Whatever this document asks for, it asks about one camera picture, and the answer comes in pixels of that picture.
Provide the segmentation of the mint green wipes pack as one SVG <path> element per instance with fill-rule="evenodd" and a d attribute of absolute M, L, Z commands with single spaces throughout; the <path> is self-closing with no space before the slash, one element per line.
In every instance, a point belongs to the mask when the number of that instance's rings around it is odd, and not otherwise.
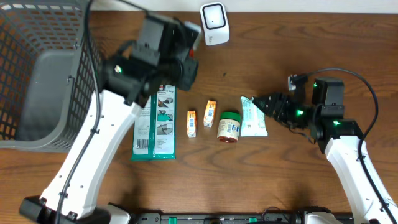
<path fill-rule="evenodd" d="M 253 103 L 254 98 L 241 97 L 243 118 L 241 137 L 267 137 L 265 114 Z"/>

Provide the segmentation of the green-lid seasoning jar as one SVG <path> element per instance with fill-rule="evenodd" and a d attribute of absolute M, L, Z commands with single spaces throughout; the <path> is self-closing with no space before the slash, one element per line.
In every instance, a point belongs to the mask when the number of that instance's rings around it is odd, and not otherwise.
<path fill-rule="evenodd" d="M 221 142 L 236 143 L 241 130 L 241 115 L 235 112 L 222 112 L 217 132 Z"/>

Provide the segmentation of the orange tissue pack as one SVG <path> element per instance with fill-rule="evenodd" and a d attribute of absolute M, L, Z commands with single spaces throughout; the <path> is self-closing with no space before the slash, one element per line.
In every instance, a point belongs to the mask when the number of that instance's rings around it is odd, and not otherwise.
<path fill-rule="evenodd" d="M 187 111 L 187 136 L 195 138 L 197 135 L 197 116 L 196 111 Z"/>
<path fill-rule="evenodd" d="M 203 124 L 205 127 L 212 127 L 215 120 L 216 113 L 216 101 L 208 100 L 205 108 L 205 114 L 203 118 Z"/>

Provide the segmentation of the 3M comfort grip gloves pack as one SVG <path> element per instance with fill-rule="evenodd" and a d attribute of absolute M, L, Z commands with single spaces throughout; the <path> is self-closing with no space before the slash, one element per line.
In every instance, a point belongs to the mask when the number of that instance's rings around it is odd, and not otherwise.
<path fill-rule="evenodd" d="M 176 88 L 162 85 L 134 123 L 132 161 L 175 159 Z"/>

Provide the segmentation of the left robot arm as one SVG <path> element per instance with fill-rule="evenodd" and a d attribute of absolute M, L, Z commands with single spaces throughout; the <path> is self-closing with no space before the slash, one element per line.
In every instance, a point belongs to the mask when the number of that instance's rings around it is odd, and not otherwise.
<path fill-rule="evenodd" d="M 201 36 L 197 24 L 148 12 L 138 39 L 93 69 L 95 91 L 65 162 L 40 195 L 22 201 L 20 214 L 35 223 L 129 223 L 127 210 L 97 204 L 101 183 L 148 99 L 162 85 L 191 88 Z"/>

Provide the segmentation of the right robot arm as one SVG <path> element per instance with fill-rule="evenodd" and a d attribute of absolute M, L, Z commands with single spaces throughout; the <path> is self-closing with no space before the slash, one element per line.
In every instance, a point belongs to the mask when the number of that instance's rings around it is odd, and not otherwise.
<path fill-rule="evenodd" d="M 355 223 L 397 223 L 397 205 L 369 158 L 366 134 L 355 120 L 344 117 L 343 81 L 315 79 L 310 105 L 304 103 L 297 84 L 289 82 L 293 95 L 275 92 L 255 97 L 253 103 L 290 131 L 310 131 L 309 138 L 338 175 Z"/>

